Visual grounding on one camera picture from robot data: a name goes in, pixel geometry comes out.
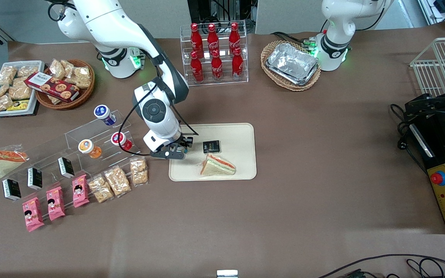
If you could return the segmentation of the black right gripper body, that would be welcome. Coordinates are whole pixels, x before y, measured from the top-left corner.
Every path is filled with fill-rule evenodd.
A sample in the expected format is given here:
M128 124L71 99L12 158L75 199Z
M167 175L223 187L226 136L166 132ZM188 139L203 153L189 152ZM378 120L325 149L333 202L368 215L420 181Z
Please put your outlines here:
M183 142L184 137L187 137L187 136L182 134L176 141L174 141L168 145L162 146L162 148L160 150L161 151L171 151L171 152L178 151L178 152L183 153L182 146L185 145L185 143Z

